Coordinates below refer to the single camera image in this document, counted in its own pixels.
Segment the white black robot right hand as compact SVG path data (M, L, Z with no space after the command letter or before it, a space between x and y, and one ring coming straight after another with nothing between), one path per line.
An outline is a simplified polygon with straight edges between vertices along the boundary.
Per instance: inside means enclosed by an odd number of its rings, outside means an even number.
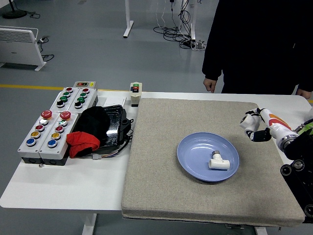
M255 108L246 112L240 122L240 127L254 142L269 141L273 137L277 143L281 144L299 136L285 121L265 108Z

